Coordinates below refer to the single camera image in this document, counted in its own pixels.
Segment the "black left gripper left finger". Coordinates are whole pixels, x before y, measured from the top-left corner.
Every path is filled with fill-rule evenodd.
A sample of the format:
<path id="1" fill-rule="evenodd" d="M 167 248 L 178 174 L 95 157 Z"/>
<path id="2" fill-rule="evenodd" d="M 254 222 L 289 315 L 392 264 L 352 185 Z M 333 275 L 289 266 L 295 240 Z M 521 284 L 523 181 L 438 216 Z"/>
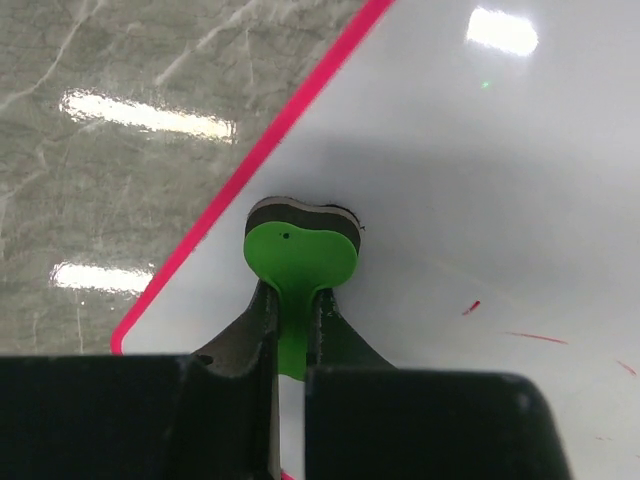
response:
<path id="1" fill-rule="evenodd" d="M 194 352 L 213 375 L 224 479 L 278 477 L 278 296 L 260 281 L 248 307 Z"/>

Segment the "green whiteboard eraser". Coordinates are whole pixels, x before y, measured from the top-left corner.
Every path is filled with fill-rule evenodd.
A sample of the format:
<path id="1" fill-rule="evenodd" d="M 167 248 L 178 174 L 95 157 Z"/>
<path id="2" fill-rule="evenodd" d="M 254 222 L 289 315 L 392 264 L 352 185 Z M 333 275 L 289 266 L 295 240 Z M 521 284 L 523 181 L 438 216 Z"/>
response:
<path id="1" fill-rule="evenodd" d="M 360 246 L 359 219 L 339 205 L 272 196 L 249 211 L 243 254 L 258 279 L 277 292 L 281 375 L 304 379 L 314 299 L 353 276 Z"/>

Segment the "pink framed whiteboard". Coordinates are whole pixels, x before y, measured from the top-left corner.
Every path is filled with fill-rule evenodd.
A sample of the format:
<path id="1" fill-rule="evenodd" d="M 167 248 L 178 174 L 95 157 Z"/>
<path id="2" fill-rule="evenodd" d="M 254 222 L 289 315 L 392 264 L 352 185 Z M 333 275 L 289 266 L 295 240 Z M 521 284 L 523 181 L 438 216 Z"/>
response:
<path id="1" fill-rule="evenodd" d="M 370 1 L 115 329 L 196 349 L 256 278 L 268 196 L 364 227 L 342 314 L 410 367 L 516 372 L 576 479 L 639 475 L 639 5 Z"/>

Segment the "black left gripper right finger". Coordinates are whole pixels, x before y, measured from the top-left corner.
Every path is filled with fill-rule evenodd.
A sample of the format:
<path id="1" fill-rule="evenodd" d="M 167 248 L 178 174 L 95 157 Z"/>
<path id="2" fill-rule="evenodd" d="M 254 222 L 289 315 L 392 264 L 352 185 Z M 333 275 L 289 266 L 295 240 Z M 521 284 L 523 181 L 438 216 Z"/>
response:
<path id="1" fill-rule="evenodd" d="M 307 326 L 305 367 L 396 370 L 347 322 L 332 289 L 318 291 Z"/>

